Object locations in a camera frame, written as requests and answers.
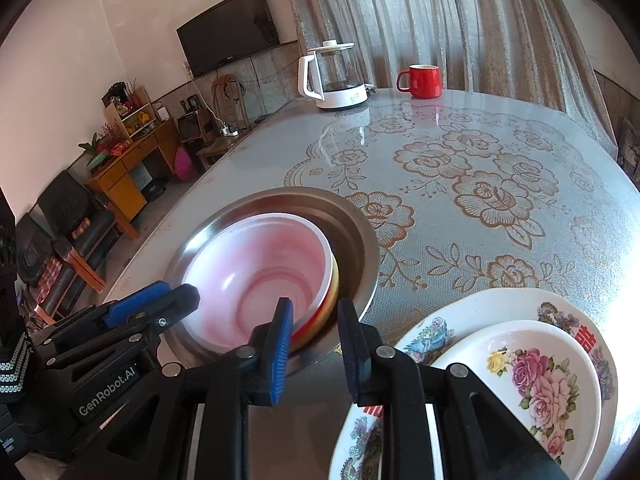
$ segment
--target screw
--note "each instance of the screw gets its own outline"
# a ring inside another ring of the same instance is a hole
[[[469,375],[469,368],[467,368],[465,365],[461,365],[460,363],[454,363],[449,368],[449,372],[454,377],[457,377],[459,379],[464,379],[466,376]]]
[[[167,363],[162,367],[162,375],[165,377],[175,377],[180,375],[182,367],[178,363]]]
[[[249,345],[244,345],[236,350],[236,355],[242,359],[248,359],[255,355],[255,348]]]
[[[376,348],[376,354],[378,354],[379,357],[390,359],[396,355],[396,349],[389,345],[382,345]]]

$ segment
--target flat screen tv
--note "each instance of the flat screen tv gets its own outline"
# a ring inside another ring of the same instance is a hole
[[[178,29],[194,77],[280,44],[267,0],[225,0]]]

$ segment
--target pink rose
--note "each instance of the pink rose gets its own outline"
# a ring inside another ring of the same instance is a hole
[[[529,413],[538,428],[550,428],[566,413],[570,391],[566,374],[560,368],[538,376],[531,387],[529,403]]]
[[[551,440],[546,444],[546,452],[553,458],[558,456],[562,452],[564,447],[564,438],[560,435],[554,435]]]
[[[533,386],[538,376],[545,373],[548,364],[549,358],[545,355],[541,356],[537,348],[528,350],[525,355],[516,359],[511,380],[521,396],[524,397],[526,386]]]

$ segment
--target shelf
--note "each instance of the shelf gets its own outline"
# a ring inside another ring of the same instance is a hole
[[[126,121],[127,119],[133,117],[135,114],[137,114],[140,110],[143,110],[144,108],[151,106],[151,103],[147,103],[146,105],[142,105],[140,108],[138,108],[135,112],[131,112],[129,115],[125,115],[124,117],[122,117],[120,120],[122,122]]]
[[[134,136],[136,133],[141,132],[141,131],[142,131],[142,130],[144,130],[147,126],[149,126],[151,123],[153,123],[153,122],[155,122],[155,121],[157,121],[157,119],[155,119],[155,118],[154,118],[154,119],[151,119],[148,123],[143,124],[142,126],[140,126],[140,127],[139,127],[135,132],[133,132],[132,134],[129,134],[129,137],[133,138],[133,136]]]

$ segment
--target red chinese character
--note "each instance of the red chinese character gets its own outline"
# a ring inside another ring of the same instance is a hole
[[[591,352],[591,349],[596,344],[596,336],[589,332],[584,325],[580,325],[578,332],[575,334],[575,340],[580,343],[587,353]]]
[[[380,417],[382,415],[382,406],[365,406],[364,412],[368,415]]]

